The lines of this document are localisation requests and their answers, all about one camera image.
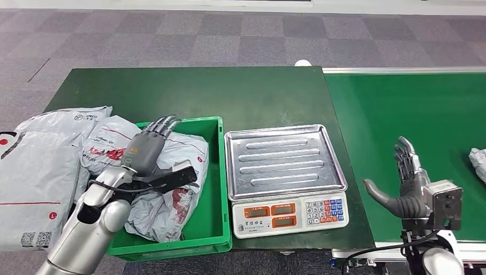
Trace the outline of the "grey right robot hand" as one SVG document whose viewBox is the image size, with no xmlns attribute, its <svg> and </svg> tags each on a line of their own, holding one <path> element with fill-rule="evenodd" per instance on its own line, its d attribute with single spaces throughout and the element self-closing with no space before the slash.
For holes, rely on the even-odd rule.
<svg viewBox="0 0 486 275">
<path fill-rule="evenodd" d="M 400 136 L 394 150 L 400 179 L 399 196 L 390 197 L 370 179 L 363 180 L 365 190 L 377 203 L 398 218 L 425 218 L 428 210 L 422 200 L 422 188 L 430 182 L 428 174 L 421 167 L 420 159 L 407 138 Z"/>
</svg>

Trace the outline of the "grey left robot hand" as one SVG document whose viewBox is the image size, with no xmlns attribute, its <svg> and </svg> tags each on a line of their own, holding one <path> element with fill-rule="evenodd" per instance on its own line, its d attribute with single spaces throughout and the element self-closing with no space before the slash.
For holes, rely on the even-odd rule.
<svg viewBox="0 0 486 275">
<path fill-rule="evenodd" d="M 135 171 L 135 175 L 140 178 L 161 174 L 162 169 L 156 161 L 169 134 L 180 122 L 176 115 L 150 122 L 131 139 L 120 159 L 121 165 Z"/>
</svg>

